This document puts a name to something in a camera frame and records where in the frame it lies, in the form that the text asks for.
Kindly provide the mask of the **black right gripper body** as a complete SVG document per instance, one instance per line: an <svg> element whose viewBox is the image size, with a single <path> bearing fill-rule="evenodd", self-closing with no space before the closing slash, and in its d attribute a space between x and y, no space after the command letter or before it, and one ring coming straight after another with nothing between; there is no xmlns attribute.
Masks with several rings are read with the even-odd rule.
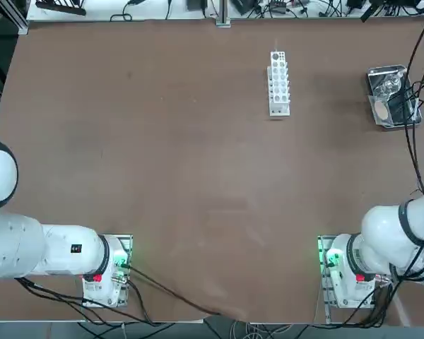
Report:
<svg viewBox="0 0 424 339"><path fill-rule="evenodd" d="M382 8L386 15L423 15L424 0L383 1Z"/></svg>

